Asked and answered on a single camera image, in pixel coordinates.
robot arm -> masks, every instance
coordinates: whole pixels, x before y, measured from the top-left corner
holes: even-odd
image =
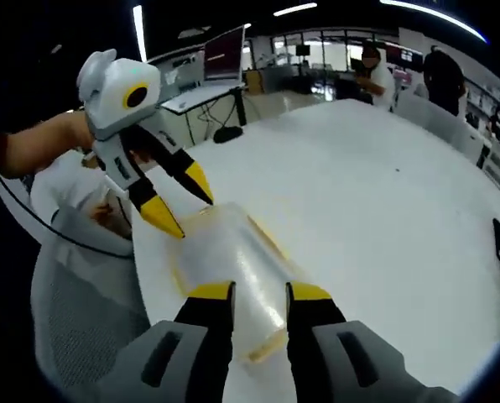
[[[167,134],[157,109],[160,74],[156,67],[129,59],[116,60],[116,51],[93,53],[77,77],[93,149],[112,187],[127,193],[142,218],[166,233],[185,233],[153,184],[130,155],[144,149],[185,189],[208,204],[211,189],[201,167]]]

clear plastic sheet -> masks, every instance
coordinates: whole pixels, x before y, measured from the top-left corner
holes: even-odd
[[[184,295],[198,285],[234,280],[233,352],[259,362],[286,341],[285,283],[302,273],[234,203],[209,207],[181,222],[182,240],[166,238],[166,254]]]

robot camera eye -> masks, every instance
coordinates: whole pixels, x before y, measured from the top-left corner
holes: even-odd
[[[123,107],[129,109],[130,107],[137,107],[142,103],[145,97],[148,95],[148,86],[146,84],[138,84],[132,88],[129,88],[125,97],[123,97]]]

white robot head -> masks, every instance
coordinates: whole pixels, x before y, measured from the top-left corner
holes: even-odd
[[[90,55],[76,85],[94,135],[103,132],[102,137],[109,137],[153,113],[160,95],[160,72],[140,61],[116,60],[116,51],[110,49]]]

white round table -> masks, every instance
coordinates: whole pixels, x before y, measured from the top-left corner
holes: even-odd
[[[460,392],[500,341],[496,187],[448,144],[359,102],[299,109],[244,132],[189,150],[216,204],[236,202],[264,224],[348,320],[403,353],[414,377]],[[147,175],[177,217],[205,206],[161,168]],[[184,301],[159,267],[160,237],[135,210],[152,324],[172,320]],[[294,399],[284,350],[255,368],[232,362],[224,401]]]

